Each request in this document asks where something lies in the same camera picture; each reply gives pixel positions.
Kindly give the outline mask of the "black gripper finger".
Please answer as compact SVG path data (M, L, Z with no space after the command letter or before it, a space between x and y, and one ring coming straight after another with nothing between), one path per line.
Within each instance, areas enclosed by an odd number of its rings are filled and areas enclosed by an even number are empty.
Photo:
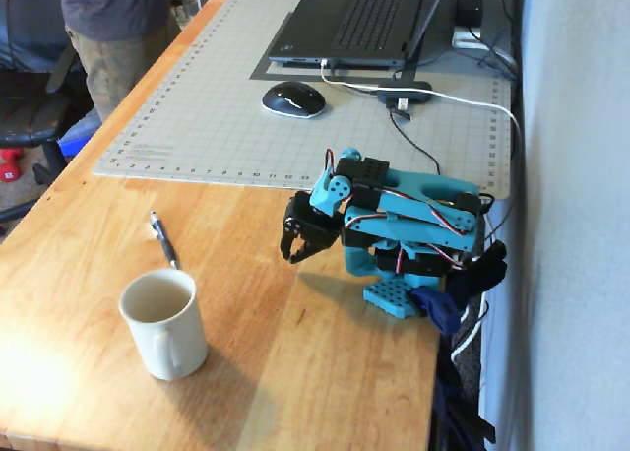
M297 238L298 238L298 233L294 229L290 227L283 228L283 235L281 238L280 250L281 250L281 254L283 258L287 262L293 262L294 255L291 253L291 246Z
M305 240L295 252L288 252L288 262L290 264L300 263L319 252L327 250L328 248L329 246L326 244Z

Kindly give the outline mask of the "black teal gripper body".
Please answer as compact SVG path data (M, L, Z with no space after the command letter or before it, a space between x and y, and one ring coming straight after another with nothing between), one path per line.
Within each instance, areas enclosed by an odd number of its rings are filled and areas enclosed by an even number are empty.
M326 215L310 205L310 194L297 191L287 204L283 217L284 227L290 227L303 241L315 241L329 248L336 242L341 230L341 215Z

